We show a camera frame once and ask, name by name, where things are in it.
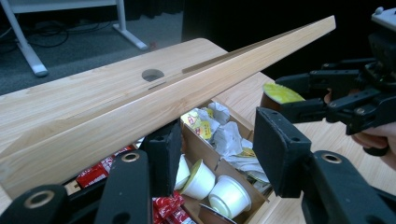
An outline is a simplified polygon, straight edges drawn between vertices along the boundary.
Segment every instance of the wooden table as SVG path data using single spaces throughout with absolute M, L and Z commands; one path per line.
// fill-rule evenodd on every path
M 135 80 L 133 76 L 140 77 L 142 72 L 147 69 L 159 69 L 166 76 L 170 76 L 179 74 L 183 68 L 224 53 L 225 50 L 205 39 L 195 39 L 167 49 L 159 49 L 132 59 L 0 96 L 0 159 L 9 156 L 11 153 L 9 150 L 16 146 L 16 142 L 18 146 L 22 146 L 25 142 L 32 140 L 24 138 L 23 133 L 18 133 L 17 130 L 24 127 L 40 128 L 43 123 L 51 120 L 76 122 L 77 119 L 78 122 L 82 122 L 81 120 L 84 120 L 86 116 L 93 116 L 92 110 L 99 105 L 120 104 L 123 97 L 128 96 L 131 92 L 139 91 L 131 90 L 129 83 Z M 264 74 L 255 74 L 215 96 L 213 100 L 230 107 L 245 119 L 245 125 L 253 127 L 255 108 L 260 104 L 262 97 L 262 84 L 269 81 L 272 81 L 271 78 Z M 100 88 L 101 93 L 99 94 L 99 91 L 87 88 L 87 86 Z M 60 102 L 54 100 L 57 96 L 70 99 L 62 99 Z M 24 123 L 18 122 L 18 113 L 15 113 L 21 105 L 25 105 L 25 109 L 31 110 L 32 114 Z M 313 150 L 327 149 L 346 156 L 371 185 L 396 194 L 394 187 L 396 173 L 379 159 L 364 154 L 360 146 L 345 136 L 343 124 L 315 122 L 296 126 L 311 139 Z M 120 148 L 120 146 L 113 147 L 108 151 L 109 154 Z M 95 154 L 86 155 L 86 158 L 83 159 L 91 157 L 95 157 Z M 7 174 L 4 167 L 3 164 L 3 170 L 0 169 L 2 178 Z M 11 202 L 3 190 L 0 191 L 0 202 L 1 211 L 4 211 Z M 300 200 L 280 199 L 275 195 L 271 195 L 270 202 L 265 203 L 255 217 L 250 220 L 250 223 L 293 222 L 304 223 Z

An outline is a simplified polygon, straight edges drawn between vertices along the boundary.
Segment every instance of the metal bolt head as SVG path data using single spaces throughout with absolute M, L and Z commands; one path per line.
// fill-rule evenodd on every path
M 364 109 L 363 108 L 357 108 L 356 110 L 355 110 L 355 113 L 357 114 L 357 115 L 364 115 Z
M 337 106 L 337 104 L 335 102 L 330 102 L 329 103 L 329 107 L 336 107 L 336 106 Z

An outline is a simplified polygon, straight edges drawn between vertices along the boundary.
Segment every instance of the cardboard box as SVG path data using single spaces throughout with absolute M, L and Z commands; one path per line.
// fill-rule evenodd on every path
M 238 125 L 239 132 L 242 137 L 247 140 L 252 141 L 253 131 L 243 125 L 240 122 L 240 118 L 230 110 L 231 118 L 230 120 L 235 121 Z M 184 125 L 182 128 L 182 133 L 185 141 L 185 151 L 186 159 L 190 165 L 196 163 L 198 160 L 203 159 L 204 163 L 209 169 L 215 174 L 216 177 L 220 175 L 228 175 L 238 181 L 247 191 L 250 200 L 252 202 L 251 209 L 249 211 L 243 212 L 233 219 L 237 223 L 248 223 L 248 221 L 254 216 L 255 212 L 266 202 L 266 197 L 258 192 L 235 168 L 231 166 L 226 160 L 221 160 L 218 152 L 214 150 L 204 139 L 198 136 L 190 127 Z M 195 200 L 189 196 L 182 195 L 185 199 L 184 208 L 190 214 L 191 218 L 197 223 L 203 223 L 198 218 L 198 213 L 200 210 L 200 203 L 209 205 L 209 201 L 206 198 L 203 200 Z

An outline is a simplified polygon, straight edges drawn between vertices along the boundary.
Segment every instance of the red wrapper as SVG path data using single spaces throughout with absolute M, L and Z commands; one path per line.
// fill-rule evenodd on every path
M 153 200 L 153 206 L 163 219 L 169 217 L 184 203 L 183 197 L 174 191 L 173 197 L 160 197 Z
M 160 213 L 158 212 L 158 209 L 155 206 L 152 206 L 152 217 L 154 224 L 162 224 L 163 223 L 163 218 L 161 217 Z
M 77 178 L 79 186 L 87 188 L 88 186 L 108 177 L 107 170 L 103 167 L 102 163 L 99 162 L 93 167 L 83 171 Z
M 166 223 L 168 224 L 193 224 L 195 223 L 190 216 L 183 210 L 183 208 L 178 207 L 175 212 L 173 212 L 169 217 L 166 218 Z
M 81 174 L 79 174 L 76 178 L 79 186 L 82 189 L 87 188 L 88 186 L 108 177 L 108 173 L 110 172 L 111 164 L 113 163 L 114 158 L 119 155 L 121 152 L 126 150 L 131 150 L 131 147 L 124 147 L 111 155 L 111 157 L 107 157 L 104 160 L 96 163 L 93 167 L 84 170 Z

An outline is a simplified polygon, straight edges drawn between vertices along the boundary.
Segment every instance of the robotic hand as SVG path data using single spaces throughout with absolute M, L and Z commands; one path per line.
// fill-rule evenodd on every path
M 308 99 L 283 104 L 278 111 L 292 123 L 341 121 L 346 125 L 346 134 L 354 134 L 354 140 L 363 145 L 367 153 L 386 155 L 388 144 L 382 148 L 370 147 L 361 141 L 364 137 L 361 132 L 396 121 L 393 115 L 396 111 L 395 10 L 384 11 L 380 7 L 373 14 L 372 20 L 383 26 L 369 36 L 374 58 L 325 63 L 320 70 L 277 79 L 277 84 Z M 326 102 L 325 95 L 327 99 L 331 96 L 330 102 Z

